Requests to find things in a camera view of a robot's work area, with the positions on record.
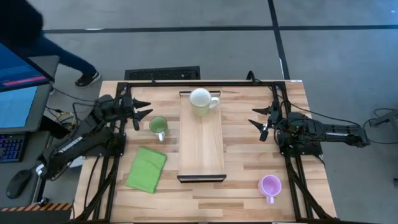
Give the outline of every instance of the mug handle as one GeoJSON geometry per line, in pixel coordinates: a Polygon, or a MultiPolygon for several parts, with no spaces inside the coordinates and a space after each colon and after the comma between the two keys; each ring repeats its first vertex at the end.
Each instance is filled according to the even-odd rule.
{"type": "Polygon", "coordinates": [[[159,141],[164,141],[164,132],[162,132],[162,133],[159,133],[158,134],[159,135],[159,141]]]}
{"type": "Polygon", "coordinates": [[[213,108],[220,103],[220,99],[218,97],[211,97],[209,108],[213,108]]]}
{"type": "Polygon", "coordinates": [[[273,196],[267,196],[267,202],[269,204],[273,204],[274,203],[274,197],[273,196]]]}

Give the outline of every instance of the monitor screen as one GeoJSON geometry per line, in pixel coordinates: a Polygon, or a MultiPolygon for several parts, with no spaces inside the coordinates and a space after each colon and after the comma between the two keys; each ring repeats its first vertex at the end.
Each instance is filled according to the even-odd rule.
{"type": "Polygon", "coordinates": [[[0,92],[48,84],[53,78],[0,43],[0,92]]]}

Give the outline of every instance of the purple mug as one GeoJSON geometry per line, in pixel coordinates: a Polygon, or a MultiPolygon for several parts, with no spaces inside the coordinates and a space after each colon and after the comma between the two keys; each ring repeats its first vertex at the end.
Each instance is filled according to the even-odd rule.
{"type": "Polygon", "coordinates": [[[280,190],[282,190],[282,183],[278,177],[267,175],[259,181],[258,187],[260,194],[267,197],[267,202],[269,204],[273,204],[274,197],[280,193],[280,190]]]}

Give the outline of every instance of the green towel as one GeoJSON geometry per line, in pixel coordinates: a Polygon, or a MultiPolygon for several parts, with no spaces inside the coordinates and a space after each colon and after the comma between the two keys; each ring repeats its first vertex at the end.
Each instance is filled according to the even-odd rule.
{"type": "Polygon", "coordinates": [[[165,154],[141,146],[131,165],[126,185],[155,193],[165,163],[165,154]]]}

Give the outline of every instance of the green mug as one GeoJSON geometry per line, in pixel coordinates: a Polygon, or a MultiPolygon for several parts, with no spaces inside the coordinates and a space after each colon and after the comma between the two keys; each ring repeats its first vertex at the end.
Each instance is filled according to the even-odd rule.
{"type": "Polygon", "coordinates": [[[149,122],[149,129],[159,137],[159,141],[164,141],[164,136],[169,133],[169,127],[164,117],[158,116],[149,122]]]}
{"type": "Polygon", "coordinates": [[[207,112],[220,103],[218,97],[211,97],[209,91],[204,88],[193,90],[189,96],[189,100],[193,106],[193,112],[197,116],[204,116],[207,112]]]}

